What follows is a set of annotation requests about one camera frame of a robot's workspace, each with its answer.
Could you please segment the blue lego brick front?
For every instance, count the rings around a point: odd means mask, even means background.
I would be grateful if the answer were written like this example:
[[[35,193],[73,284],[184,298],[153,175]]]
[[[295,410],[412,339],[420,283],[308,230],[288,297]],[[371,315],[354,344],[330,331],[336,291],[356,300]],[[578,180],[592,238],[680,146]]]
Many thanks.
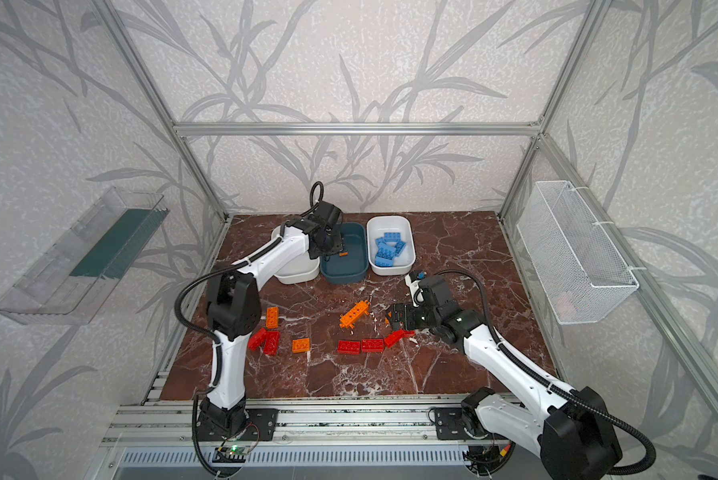
[[[399,257],[404,251],[405,247],[406,243],[404,241],[398,241],[394,246],[394,257]]]

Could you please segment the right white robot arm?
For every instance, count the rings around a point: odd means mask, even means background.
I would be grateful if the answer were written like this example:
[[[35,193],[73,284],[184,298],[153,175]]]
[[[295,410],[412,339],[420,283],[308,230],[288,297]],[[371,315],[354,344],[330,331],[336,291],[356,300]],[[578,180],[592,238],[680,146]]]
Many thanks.
[[[475,283],[482,308],[465,309],[453,296],[447,274],[407,274],[411,300],[393,305],[389,313],[411,330],[430,330],[517,398],[511,403],[484,387],[464,399],[461,408],[471,436],[498,434],[515,442],[534,453],[553,479],[630,476],[656,463],[653,442],[611,415],[595,390],[576,389],[546,372],[498,332],[482,282]]]

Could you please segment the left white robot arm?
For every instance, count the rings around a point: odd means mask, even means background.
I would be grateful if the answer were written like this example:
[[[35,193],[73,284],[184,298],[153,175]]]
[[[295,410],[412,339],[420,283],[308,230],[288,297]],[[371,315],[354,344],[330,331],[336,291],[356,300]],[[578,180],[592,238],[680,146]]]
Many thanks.
[[[229,438],[247,427],[244,370],[246,349],[262,317],[260,290],[286,265],[306,254],[311,259],[343,250],[342,210],[324,200],[324,184],[316,182],[309,208],[280,225],[274,238],[235,263],[202,275],[178,294],[174,314],[183,326],[209,338],[213,347],[212,374],[203,399],[196,401],[196,426],[207,426]],[[205,285],[208,326],[201,327],[183,313],[183,304]]]

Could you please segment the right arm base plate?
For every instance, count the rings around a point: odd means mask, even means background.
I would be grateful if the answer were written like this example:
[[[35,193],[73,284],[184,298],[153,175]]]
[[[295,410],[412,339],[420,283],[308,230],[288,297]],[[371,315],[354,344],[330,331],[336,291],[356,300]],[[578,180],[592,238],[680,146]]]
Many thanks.
[[[430,410],[429,417],[436,429],[436,437],[440,441],[482,440],[488,436],[487,432],[476,425],[461,407],[434,407]]]

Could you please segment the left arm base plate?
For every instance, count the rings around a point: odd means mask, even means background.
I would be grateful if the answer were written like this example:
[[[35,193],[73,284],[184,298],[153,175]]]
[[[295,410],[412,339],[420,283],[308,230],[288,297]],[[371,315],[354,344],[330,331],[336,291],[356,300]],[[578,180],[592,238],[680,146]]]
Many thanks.
[[[235,436],[223,432],[214,426],[204,414],[199,415],[197,436],[199,442],[232,439],[235,441],[270,442],[276,431],[279,410],[275,408],[254,408],[247,411],[247,423]]]

